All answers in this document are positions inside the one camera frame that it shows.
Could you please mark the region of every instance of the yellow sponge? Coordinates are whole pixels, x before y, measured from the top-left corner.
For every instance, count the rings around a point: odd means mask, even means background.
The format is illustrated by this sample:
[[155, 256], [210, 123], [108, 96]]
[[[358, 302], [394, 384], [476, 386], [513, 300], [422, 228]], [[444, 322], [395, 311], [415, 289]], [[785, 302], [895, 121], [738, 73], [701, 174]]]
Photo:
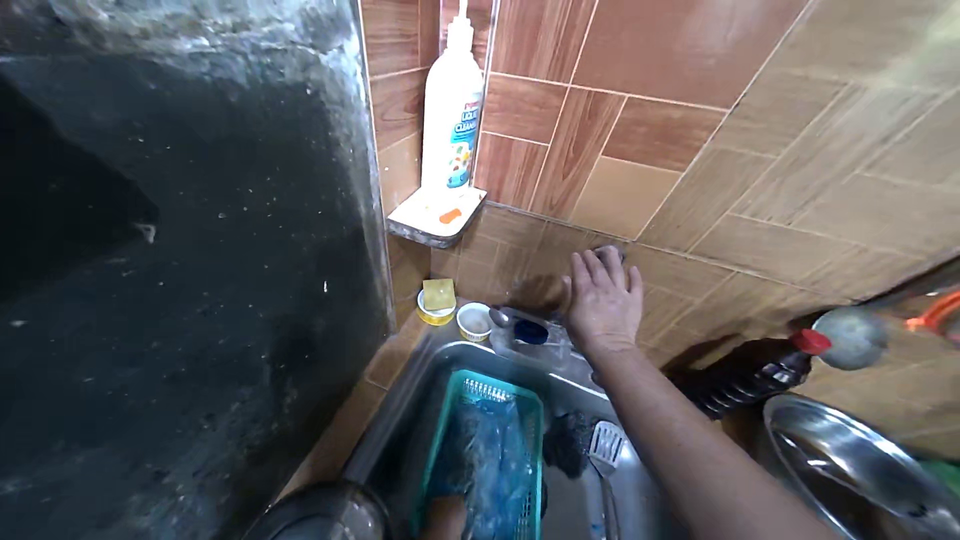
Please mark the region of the yellow sponge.
[[457, 297], [453, 294], [453, 280], [423, 281], [423, 307], [436, 311], [456, 306]]

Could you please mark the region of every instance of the green plastic basket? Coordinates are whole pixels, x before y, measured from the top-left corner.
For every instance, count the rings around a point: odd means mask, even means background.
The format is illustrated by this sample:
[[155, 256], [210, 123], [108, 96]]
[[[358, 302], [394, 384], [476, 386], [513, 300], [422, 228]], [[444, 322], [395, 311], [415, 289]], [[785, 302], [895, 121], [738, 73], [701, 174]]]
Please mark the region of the green plastic basket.
[[437, 422], [437, 432], [433, 435], [433, 443], [430, 445], [430, 457], [427, 461], [426, 471], [423, 474], [423, 482], [420, 485], [420, 500], [417, 504], [418, 511], [413, 520], [414, 535], [420, 533], [420, 516], [423, 515], [423, 510], [426, 508], [427, 501], [425, 499], [427, 486], [430, 483], [430, 475], [433, 473], [433, 466], [437, 460], [440, 445], [444, 441], [450, 409], [458, 400], [467, 403], [475, 403], [479, 400], [498, 402], [516, 400], [516, 409], [520, 414], [520, 421], [524, 426], [527, 449], [530, 451], [528, 457], [533, 467], [534, 475], [531, 479], [531, 485], [527, 490], [526, 505], [523, 507], [520, 519], [514, 527], [514, 539], [540, 540], [540, 498], [542, 497], [540, 487], [543, 479], [543, 457], [541, 451], [543, 446], [543, 402], [540, 401], [537, 394], [526, 388], [521, 388], [466, 369], [454, 372], [453, 375], [450, 376], [450, 381], [446, 384], [444, 406], [440, 411], [440, 419]]

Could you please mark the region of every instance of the stainless steel sink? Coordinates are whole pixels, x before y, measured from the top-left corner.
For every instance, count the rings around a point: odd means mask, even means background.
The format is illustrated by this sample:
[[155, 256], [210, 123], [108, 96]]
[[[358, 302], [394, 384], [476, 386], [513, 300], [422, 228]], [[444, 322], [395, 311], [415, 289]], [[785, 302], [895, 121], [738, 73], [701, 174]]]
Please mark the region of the stainless steel sink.
[[[344, 471], [347, 479], [367, 484], [386, 504], [398, 538], [410, 538], [430, 442], [437, 427], [446, 381], [469, 369], [528, 388], [543, 400], [549, 426], [554, 417], [581, 410], [588, 417], [619, 424], [610, 401], [590, 380], [578, 355], [558, 356], [544, 348], [530, 354], [498, 355], [483, 344], [462, 340], [456, 325], [431, 329], [387, 394]], [[544, 467], [543, 538], [604, 537], [600, 480], [588, 467], [569, 479]], [[686, 538], [655, 481], [631, 446], [611, 477], [620, 537]]]

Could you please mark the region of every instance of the hand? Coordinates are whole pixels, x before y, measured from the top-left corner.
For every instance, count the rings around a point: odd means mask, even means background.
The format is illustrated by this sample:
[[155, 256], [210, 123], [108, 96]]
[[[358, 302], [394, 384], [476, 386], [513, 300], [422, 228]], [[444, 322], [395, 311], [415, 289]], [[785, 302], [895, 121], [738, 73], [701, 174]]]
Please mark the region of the hand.
[[597, 251], [603, 261], [592, 251], [571, 256], [572, 299], [566, 314], [570, 336], [588, 357], [635, 349], [643, 316], [640, 271], [631, 266], [625, 275], [613, 246]]

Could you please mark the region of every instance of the white plastic bottle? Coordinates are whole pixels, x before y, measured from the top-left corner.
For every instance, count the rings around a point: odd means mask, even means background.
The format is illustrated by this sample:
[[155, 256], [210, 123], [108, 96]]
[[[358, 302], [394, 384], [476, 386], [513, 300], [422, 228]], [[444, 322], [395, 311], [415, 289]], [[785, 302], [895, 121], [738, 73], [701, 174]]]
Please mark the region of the white plastic bottle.
[[446, 48], [426, 77], [420, 186], [450, 192], [469, 185], [483, 99], [483, 71], [473, 59], [467, 0], [446, 27]]

